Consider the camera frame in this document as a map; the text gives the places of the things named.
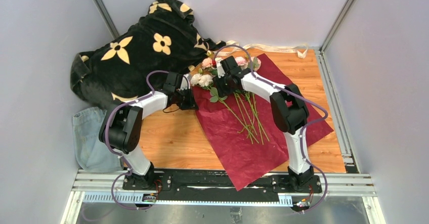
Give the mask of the pink fake flower stem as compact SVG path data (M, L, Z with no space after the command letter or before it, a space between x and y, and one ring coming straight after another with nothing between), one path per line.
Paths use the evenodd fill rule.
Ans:
M217 69L216 69L216 62L215 62L215 56L211 55L210 57L204 59L201 63L200 69L198 69L197 73L201 74L211 74L215 77L217 77Z
M235 61L242 70L258 70L261 66L261 61L257 57L235 57ZM234 98L241 115L241 121L244 123L242 130L238 133L246 132L246 138L250 139L251 144L264 145L265 142L269 142L268 134L259 118L256 95L243 90L242 93L234 93Z

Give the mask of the dark red wrapping paper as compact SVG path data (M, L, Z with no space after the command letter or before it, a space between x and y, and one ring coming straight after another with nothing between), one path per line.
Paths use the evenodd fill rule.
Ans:
M197 119L240 191L288 162L292 181L306 186L314 174L307 146L332 132L296 84L266 56L207 58L191 77Z

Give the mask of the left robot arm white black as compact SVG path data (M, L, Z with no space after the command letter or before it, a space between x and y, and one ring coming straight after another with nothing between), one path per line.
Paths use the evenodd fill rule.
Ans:
M147 94L125 102L114 100L99 131L99 140L127 167L124 179L132 187L142 190L150 189L160 182L155 177L153 163L139 148L143 119L171 105L177 105L181 110L198 108L189 74L161 71L166 74L164 82L160 86L153 86L150 77L158 73L155 70L147 75Z

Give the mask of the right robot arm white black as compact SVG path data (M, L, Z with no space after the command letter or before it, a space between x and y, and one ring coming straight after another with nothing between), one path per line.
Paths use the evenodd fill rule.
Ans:
M278 84L249 68L241 69L232 56L217 62L217 71L213 81L219 96L242 90L270 103L274 123L283 132L287 144L289 166L286 183L297 192L308 187L314 176L306 139L310 114L297 85Z

